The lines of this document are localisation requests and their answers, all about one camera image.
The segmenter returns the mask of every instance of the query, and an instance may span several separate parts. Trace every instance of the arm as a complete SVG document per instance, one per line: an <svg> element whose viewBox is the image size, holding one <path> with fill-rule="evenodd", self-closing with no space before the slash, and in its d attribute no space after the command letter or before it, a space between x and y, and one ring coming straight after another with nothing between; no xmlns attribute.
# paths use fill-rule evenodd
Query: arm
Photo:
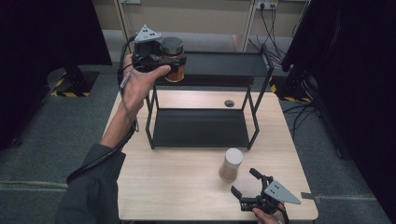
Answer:
<svg viewBox="0 0 396 224"><path fill-rule="evenodd" d="M132 63L131 55L124 59L124 67ZM108 152L133 128L133 121L142 108L154 81L167 74L169 66L162 66L149 73L140 73L128 66L124 76L131 73L123 90L123 103L111 120L100 145L93 145L83 165ZM125 154L116 152L108 160L95 166L72 182L59 205L56 223L119 223L117 179Z"/></svg>

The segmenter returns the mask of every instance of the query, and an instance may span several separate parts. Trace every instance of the electrical socket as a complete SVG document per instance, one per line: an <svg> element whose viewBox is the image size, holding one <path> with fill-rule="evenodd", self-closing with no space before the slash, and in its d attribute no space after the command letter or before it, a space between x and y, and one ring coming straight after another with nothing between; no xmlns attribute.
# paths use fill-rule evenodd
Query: electrical socket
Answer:
<svg viewBox="0 0 396 224"><path fill-rule="evenodd" d="M256 8L262 10L262 3L264 3L264 10L272 10L277 8L277 0L260 0L257 2Z"/></svg>
<svg viewBox="0 0 396 224"><path fill-rule="evenodd" d="M140 5L140 0L121 0L122 3L125 4L133 4L133 5Z"/></svg>

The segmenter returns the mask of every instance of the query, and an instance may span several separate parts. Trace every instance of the black curtain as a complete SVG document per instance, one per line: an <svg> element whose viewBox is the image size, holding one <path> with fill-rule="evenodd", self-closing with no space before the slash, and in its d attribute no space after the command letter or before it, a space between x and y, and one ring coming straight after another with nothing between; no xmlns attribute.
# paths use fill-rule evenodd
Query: black curtain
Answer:
<svg viewBox="0 0 396 224"><path fill-rule="evenodd" d="M290 80L305 72L316 79L318 95L340 140L396 223L396 2L340 3L331 8L324 6L333 1L312 0L313 13L305 15L306 24L301 24L284 64L298 68L291 70ZM327 20L321 17L324 11ZM315 34L323 26L326 35Z"/></svg>
<svg viewBox="0 0 396 224"><path fill-rule="evenodd" d="M48 93L48 74L80 64L111 65L92 1L2 1L0 149Z"/></svg>

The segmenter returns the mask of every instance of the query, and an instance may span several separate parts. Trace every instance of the power outlet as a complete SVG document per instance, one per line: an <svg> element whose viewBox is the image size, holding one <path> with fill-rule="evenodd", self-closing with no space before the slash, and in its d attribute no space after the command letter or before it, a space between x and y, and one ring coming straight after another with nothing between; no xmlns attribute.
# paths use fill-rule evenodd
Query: power outlet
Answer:
<svg viewBox="0 0 396 224"><path fill-rule="evenodd" d="M262 4L264 4L264 10L273 10L277 8L277 0L260 0L257 2L256 8L262 10Z"/></svg>

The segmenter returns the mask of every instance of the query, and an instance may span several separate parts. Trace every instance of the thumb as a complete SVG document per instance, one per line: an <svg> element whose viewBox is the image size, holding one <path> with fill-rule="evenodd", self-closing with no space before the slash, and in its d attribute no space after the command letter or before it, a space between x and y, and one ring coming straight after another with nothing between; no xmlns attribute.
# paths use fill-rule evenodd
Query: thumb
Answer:
<svg viewBox="0 0 396 224"><path fill-rule="evenodd" d="M155 70L151 71L151 75L154 76L155 79L159 77L163 77L171 71L171 66L163 65L161 67L156 68Z"/></svg>
<svg viewBox="0 0 396 224"><path fill-rule="evenodd" d="M264 223L266 223L267 221L271 220L270 215L264 213L261 209L259 208L253 208L252 212L254 213L254 215L256 215L256 217L260 218L261 220L264 221Z"/></svg>

